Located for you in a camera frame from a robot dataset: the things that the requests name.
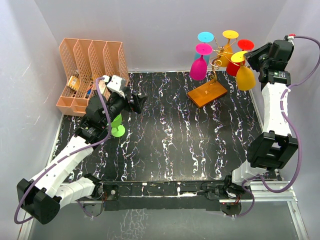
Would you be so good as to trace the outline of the yellow-orange wine glass front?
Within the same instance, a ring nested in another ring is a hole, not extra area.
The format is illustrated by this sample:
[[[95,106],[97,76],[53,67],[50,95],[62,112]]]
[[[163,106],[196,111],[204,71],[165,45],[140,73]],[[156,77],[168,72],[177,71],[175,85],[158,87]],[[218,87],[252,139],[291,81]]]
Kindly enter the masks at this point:
[[[248,91],[256,86],[256,79],[253,71],[244,64],[246,61],[246,53],[248,53],[248,51],[238,51],[234,53],[230,59],[234,64],[239,65],[239,70],[236,74],[236,84],[240,91]]]

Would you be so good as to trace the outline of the green wine glass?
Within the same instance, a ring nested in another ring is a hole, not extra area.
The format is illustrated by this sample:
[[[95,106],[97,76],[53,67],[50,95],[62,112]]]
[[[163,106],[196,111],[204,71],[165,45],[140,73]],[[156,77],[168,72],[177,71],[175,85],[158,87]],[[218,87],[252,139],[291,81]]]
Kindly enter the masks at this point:
[[[119,114],[112,122],[111,122],[111,135],[113,137],[119,138],[123,136],[126,132],[125,127],[122,125],[122,115]]]

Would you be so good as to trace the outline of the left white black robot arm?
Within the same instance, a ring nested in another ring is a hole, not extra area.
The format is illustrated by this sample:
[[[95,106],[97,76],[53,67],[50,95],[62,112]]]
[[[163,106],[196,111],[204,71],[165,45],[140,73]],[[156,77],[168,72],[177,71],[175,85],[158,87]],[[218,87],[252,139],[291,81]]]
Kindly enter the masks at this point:
[[[62,183],[84,158],[111,136],[112,121],[122,111],[140,114],[147,98],[129,89],[124,96],[117,92],[111,93],[109,98],[99,92],[92,96],[80,125],[60,154],[30,180],[23,178],[18,182],[17,209],[23,209],[32,219],[45,225],[56,217],[61,208],[74,201],[84,197],[99,199],[104,188],[101,181],[91,174],[67,185]]]

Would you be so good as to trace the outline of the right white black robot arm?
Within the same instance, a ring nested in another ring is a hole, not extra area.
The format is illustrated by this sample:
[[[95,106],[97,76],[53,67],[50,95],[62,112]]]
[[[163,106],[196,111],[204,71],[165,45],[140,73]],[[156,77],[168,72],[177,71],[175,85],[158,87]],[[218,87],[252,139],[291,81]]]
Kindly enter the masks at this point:
[[[253,51],[239,51],[232,55],[234,64],[241,65],[236,75],[238,88],[242,91],[253,88],[253,82],[240,79],[253,78],[259,73],[264,101],[262,133],[250,143],[247,159],[224,179],[223,194],[233,199],[245,193],[250,182],[262,174],[282,169],[297,151],[298,140],[292,136],[288,116],[288,93],[291,75],[285,70],[294,51],[294,36],[268,42]]]

